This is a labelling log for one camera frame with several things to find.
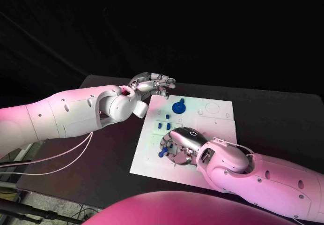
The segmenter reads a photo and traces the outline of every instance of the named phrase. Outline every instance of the tripod stand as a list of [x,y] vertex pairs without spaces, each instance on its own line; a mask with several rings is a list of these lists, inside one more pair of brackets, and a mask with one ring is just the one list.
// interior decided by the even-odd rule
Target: tripod stand
[[31,205],[12,202],[6,199],[0,199],[0,213],[10,217],[19,218],[20,220],[28,220],[31,222],[35,222],[36,224],[41,224],[42,221],[26,217],[23,214],[31,214],[51,220],[58,219],[74,224],[82,224],[82,221],[78,219],[61,216],[54,211],[45,211],[45,210],[36,209]]

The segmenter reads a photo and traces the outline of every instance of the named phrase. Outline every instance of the black curtain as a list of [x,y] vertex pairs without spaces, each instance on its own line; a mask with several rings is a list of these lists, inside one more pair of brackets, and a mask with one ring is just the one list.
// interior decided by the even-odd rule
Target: black curtain
[[150,71],[182,83],[323,91],[323,2],[3,1],[0,108]]

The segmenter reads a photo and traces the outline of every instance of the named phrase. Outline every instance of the table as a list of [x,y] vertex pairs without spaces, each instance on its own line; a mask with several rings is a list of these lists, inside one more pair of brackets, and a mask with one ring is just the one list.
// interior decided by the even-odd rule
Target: table
[[[90,75],[81,88],[126,85],[130,79]],[[324,173],[324,105],[317,95],[248,90],[196,84],[177,84],[170,94],[234,102],[238,143],[265,154]],[[244,204],[231,194],[130,173],[144,119],[136,115],[94,132],[90,147],[78,161],[45,176],[22,176],[18,187],[79,204],[105,208],[141,193],[182,190],[215,195]],[[35,159],[54,156],[85,139],[46,140]],[[84,147],[59,158],[29,165],[26,173],[45,173],[64,167]]]

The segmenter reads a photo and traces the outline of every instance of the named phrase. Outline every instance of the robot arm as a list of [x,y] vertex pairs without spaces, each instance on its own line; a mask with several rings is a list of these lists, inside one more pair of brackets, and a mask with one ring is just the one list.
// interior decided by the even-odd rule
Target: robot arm
[[75,137],[123,122],[149,110],[141,101],[151,94],[169,97],[164,87],[176,80],[139,74],[126,86],[68,90],[29,105],[0,109],[0,158],[20,146],[51,138]]
[[[211,187],[290,218],[324,223],[324,175],[261,154],[248,154],[226,141],[208,141],[192,128],[176,128],[162,139],[164,156],[193,164]],[[169,153],[175,144],[177,155]]]

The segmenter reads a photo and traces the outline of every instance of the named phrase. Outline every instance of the blue knob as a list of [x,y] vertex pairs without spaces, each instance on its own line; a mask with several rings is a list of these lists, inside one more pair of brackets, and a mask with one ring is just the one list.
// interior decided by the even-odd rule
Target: blue knob
[[182,98],[180,102],[176,102],[173,104],[173,112],[176,114],[182,114],[182,113],[185,113],[185,111],[186,111],[186,105],[185,105],[185,99]]
[[163,150],[159,152],[159,157],[160,158],[164,156],[166,152],[167,152],[167,147],[164,147]]

